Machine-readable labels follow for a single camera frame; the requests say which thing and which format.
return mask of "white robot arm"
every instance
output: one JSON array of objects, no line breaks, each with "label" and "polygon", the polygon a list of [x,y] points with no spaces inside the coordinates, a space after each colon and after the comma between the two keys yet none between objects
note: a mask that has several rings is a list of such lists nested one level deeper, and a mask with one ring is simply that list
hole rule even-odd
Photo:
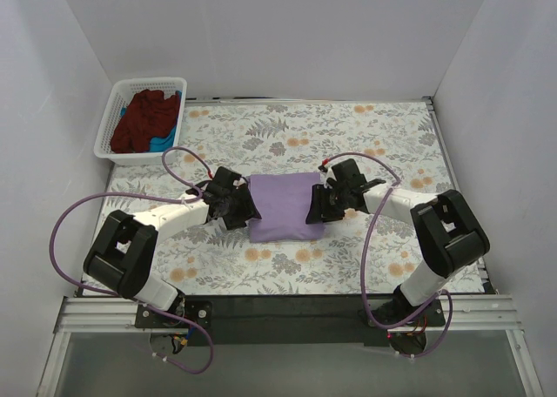
[{"label": "white robot arm", "polygon": [[218,168],[199,201],[193,190],[183,194],[181,204],[162,205],[147,212],[112,212],[101,227],[85,258],[84,272],[126,299],[136,299],[174,313],[183,294],[151,273],[155,248],[183,230],[223,218],[228,230],[244,227],[248,219],[260,219],[241,175]]},{"label": "white robot arm", "polygon": [[[340,220],[347,208],[374,213],[389,188],[382,179],[367,182],[353,159],[340,162],[328,170],[324,185],[313,187],[306,223]],[[460,269],[489,251],[480,223],[455,190],[428,194],[395,188],[381,215],[414,226],[424,260],[397,286],[393,300],[373,312],[379,321],[404,319]]]}]

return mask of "folded purple towel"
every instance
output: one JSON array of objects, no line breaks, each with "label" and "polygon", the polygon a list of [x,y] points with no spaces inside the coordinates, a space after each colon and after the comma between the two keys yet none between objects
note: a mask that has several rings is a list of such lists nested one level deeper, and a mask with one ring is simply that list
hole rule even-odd
[{"label": "folded purple towel", "polygon": [[250,220],[250,241],[321,239],[325,225],[305,223],[312,186],[320,182],[317,172],[251,175],[250,192],[261,220]]}]

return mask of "white backdrop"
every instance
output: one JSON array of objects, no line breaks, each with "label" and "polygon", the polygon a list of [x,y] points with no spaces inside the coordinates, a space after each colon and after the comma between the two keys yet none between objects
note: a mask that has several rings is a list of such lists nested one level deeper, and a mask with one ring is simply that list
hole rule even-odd
[{"label": "white backdrop", "polygon": [[[50,230],[71,203],[104,189],[95,159],[111,83],[64,0],[0,0],[0,395],[34,396],[62,297]],[[78,276],[100,204],[61,230],[61,265]]]},{"label": "white backdrop", "polygon": [[483,0],[67,0],[111,81],[188,95],[433,95]]},{"label": "white backdrop", "polygon": [[462,191],[557,395],[557,0],[486,0],[435,96]]}]

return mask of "table surface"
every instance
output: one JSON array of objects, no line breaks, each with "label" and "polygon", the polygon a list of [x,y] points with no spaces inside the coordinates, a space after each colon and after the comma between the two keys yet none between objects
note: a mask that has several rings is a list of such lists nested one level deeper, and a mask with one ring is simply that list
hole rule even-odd
[{"label": "table surface", "polygon": [[[180,145],[212,167],[243,175],[315,172],[323,158],[362,151],[381,158],[418,192],[452,188],[439,140],[423,102],[187,105]],[[356,158],[372,178],[390,181],[380,166]],[[171,167],[195,182],[205,169],[189,154]],[[109,192],[139,192],[170,199],[184,186],[162,165],[115,165]],[[142,212],[158,206],[144,200],[108,198],[97,229],[116,209]],[[186,294],[359,293],[359,262],[370,216],[349,210],[344,221],[326,225],[324,238],[251,244],[248,229],[226,231],[222,222],[192,227],[159,245],[152,271]],[[421,261],[410,225],[379,217],[366,267],[369,293],[391,293]],[[96,284],[88,277],[84,280]],[[484,292],[476,265],[458,273],[451,292]]]}]

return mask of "white plastic basket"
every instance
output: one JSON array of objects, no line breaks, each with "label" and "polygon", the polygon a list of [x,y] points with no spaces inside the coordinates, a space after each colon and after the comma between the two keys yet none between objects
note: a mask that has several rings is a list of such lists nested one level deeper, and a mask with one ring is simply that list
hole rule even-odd
[{"label": "white plastic basket", "polygon": [[[136,93],[143,90],[162,90],[164,91],[164,98],[174,95],[176,91],[182,91],[178,122],[176,123],[176,136],[174,136],[174,142],[172,143],[173,146],[177,146],[184,114],[186,88],[187,83],[181,77],[145,77],[116,82],[112,87],[101,125],[98,128],[97,140],[93,149],[95,156],[110,159],[118,165],[160,165],[162,163],[162,152],[114,153],[112,151],[111,139],[114,129],[120,122],[120,111],[131,102]],[[166,157],[168,162],[171,162],[176,156],[176,152],[173,151]]]}]

